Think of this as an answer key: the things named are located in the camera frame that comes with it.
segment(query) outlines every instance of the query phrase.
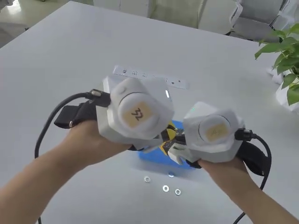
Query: black strap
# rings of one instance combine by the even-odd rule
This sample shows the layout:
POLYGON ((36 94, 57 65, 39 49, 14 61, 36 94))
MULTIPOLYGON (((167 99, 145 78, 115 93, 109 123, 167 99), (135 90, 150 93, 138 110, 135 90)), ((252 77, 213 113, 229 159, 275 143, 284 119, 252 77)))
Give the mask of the black strap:
POLYGON ((86 101, 78 106, 63 107, 54 124, 60 128, 69 129, 86 120, 97 120, 95 101, 86 101))
MULTIPOLYGON (((236 157, 241 159, 252 173, 259 176, 264 176, 266 173, 269 165, 268 157, 255 145, 244 141, 241 144, 236 157)), ((186 160, 186 162, 193 168, 201 168, 197 161, 190 162, 186 160)))

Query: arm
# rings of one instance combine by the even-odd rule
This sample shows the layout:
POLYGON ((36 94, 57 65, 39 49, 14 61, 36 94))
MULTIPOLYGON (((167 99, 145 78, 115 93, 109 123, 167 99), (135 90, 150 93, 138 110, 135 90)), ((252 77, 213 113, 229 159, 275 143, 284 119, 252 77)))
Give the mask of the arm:
POLYGON ((199 161, 199 165, 254 224, 299 224, 294 216, 258 188, 239 159, 224 163, 199 161))
POLYGON ((0 224, 34 224, 55 193, 78 171, 128 149, 101 137, 95 121, 70 131, 0 189, 0 224))

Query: white cabinet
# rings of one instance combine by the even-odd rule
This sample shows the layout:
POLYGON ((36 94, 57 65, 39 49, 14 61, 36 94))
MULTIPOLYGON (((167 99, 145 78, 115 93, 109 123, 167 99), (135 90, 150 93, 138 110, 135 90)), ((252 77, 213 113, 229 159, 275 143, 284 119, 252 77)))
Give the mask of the white cabinet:
POLYGON ((156 0, 93 0, 94 6, 118 10, 124 13, 150 17, 156 0))

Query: power strip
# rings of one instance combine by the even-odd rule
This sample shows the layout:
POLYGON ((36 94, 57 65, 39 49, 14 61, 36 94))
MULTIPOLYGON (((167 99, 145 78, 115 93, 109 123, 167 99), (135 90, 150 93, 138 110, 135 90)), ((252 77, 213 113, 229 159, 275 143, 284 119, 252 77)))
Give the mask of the power strip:
POLYGON ((168 86, 180 88, 187 90, 189 88, 189 84, 180 78, 175 78, 171 76, 163 76, 163 75, 153 75, 142 70, 132 69, 129 67, 123 67, 120 65, 116 65, 113 71, 113 74, 120 75, 120 76, 127 76, 131 78, 138 78, 138 79, 147 79, 147 78, 163 78, 165 79, 168 86))

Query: white device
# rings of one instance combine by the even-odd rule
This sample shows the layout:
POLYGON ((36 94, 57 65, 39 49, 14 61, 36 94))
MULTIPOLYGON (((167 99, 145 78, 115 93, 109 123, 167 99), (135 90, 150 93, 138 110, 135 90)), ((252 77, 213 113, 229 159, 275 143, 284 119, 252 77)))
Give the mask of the white device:
POLYGON ((190 162, 230 161, 242 144, 235 139, 235 132, 244 127, 244 121, 232 110, 217 110, 197 102, 185 116, 183 127, 185 145, 174 143, 168 151, 169 157, 178 164, 182 164, 181 158, 190 162))
POLYGON ((174 115, 166 82, 160 78, 118 82, 113 76, 103 81, 111 104, 96 107, 99 133, 110 141, 133 144, 137 150, 156 148, 163 143, 161 132, 174 115))

